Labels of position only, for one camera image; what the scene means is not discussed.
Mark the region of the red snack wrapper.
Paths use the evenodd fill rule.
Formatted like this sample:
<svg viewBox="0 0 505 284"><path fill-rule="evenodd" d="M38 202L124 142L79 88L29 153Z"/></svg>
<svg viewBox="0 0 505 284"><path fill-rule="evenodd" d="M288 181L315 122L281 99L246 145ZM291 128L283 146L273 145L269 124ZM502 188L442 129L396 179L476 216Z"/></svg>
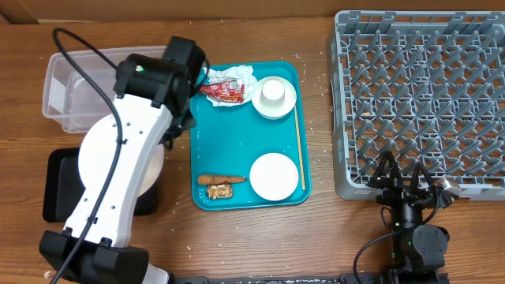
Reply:
<svg viewBox="0 0 505 284"><path fill-rule="evenodd" d="M238 80L204 84L200 92L218 102L243 103L245 100L245 85Z"/></svg>

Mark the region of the white napkin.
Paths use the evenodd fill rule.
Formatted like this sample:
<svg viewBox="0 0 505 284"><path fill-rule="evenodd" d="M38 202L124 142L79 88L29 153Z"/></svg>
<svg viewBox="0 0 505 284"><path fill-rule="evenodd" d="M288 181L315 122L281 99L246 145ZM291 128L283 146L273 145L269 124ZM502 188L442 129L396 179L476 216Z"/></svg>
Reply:
<svg viewBox="0 0 505 284"><path fill-rule="evenodd" d="M223 81L238 80L245 85L245 94L243 103L224 103L211 99L204 95L214 107L235 107L248 103L252 99L253 85L258 82L253 75L253 67L251 65L238 65L224 70L210 69L208 72L207 82L204 84L213 84Z"/></svg>

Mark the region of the large pink plate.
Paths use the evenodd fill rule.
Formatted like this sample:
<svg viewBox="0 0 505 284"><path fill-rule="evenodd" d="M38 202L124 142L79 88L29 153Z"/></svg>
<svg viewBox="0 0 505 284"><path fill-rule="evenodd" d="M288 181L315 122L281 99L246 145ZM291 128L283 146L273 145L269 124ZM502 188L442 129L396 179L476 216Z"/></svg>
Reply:
<svg viewBox="0 0 505 284"><path fill-rule="evenodd" d="M86 189L100 191L110 171L116 150L117 127L112 114L100 119L85 135L78 155L78 172ZM164 162L164 149L159 144L142 181L139 196L146 193L158 180Z"/></svg>

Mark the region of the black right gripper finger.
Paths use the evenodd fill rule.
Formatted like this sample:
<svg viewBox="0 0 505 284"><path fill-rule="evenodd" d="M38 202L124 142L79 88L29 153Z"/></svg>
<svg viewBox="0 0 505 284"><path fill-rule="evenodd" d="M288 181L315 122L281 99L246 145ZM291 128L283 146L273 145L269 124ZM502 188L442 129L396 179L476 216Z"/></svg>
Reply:
<svg viewBox="0 0 505 284"><path fill-rule="evenodd" d="M391 150L380 156L378 167L370 177L370 185L402 185L402 175Z"/></svg>
<svg viewBox="0 0 505 284"><path fill-rule="evenodd" d="M422 177L428 184L428 189L432 187L434 184L434 180L428 172L423 162L417 162L413 168L413 174L410 179L410 191L418 192L419 191L419 174L422 174Z"/></svg>

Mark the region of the white plastic cup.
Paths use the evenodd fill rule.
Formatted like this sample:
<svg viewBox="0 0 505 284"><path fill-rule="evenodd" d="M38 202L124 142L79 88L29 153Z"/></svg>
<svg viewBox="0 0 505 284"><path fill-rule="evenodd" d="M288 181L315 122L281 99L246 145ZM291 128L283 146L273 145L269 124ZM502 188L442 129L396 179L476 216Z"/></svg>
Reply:
<svg viewBox="0 0 505 284"><path fill-rule="evenodd" d="M268 80L264 83L262 87L262 95L266 100L269 101L279 101L283 98L285 93L285 88L283 84L278 80Z"/></svg>

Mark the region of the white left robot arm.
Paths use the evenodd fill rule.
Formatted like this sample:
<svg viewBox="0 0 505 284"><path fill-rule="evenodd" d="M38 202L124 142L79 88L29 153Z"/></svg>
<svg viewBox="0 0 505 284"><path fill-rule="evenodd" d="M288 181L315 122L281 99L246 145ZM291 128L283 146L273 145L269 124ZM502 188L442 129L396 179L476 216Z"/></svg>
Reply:
<svg viewBox="0 0 505 284"><path fill-rule="evenodd" d="M40 254L56 279L78 283L171 283L173 275L133 247L133 213L162 142L195 125L190 99L208 76L205 53L173 37L160 58L131 54L115 67L110 115L87 132L78 156L84 185L62 232L44 232Z"/></svg>

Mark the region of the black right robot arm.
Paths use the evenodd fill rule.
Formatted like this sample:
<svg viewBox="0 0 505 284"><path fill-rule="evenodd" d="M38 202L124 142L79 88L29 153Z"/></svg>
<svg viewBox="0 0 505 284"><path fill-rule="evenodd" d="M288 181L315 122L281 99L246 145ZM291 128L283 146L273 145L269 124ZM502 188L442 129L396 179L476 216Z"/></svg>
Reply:
<svg viewBox="0 0 505 284"><path fill-rule="evenodd" d="M384 267L374 282L449 283L449 276L439 269L445 266L450 234L429 222L438 210L451 205L453 196L435 182L421 162L415 163L410 183L406 184L391 151L380 155L368 186L382 191L376 202L389 210L391 221L387 225L391 232L370 241L366 247L390 238L395 262Z"/></svg>

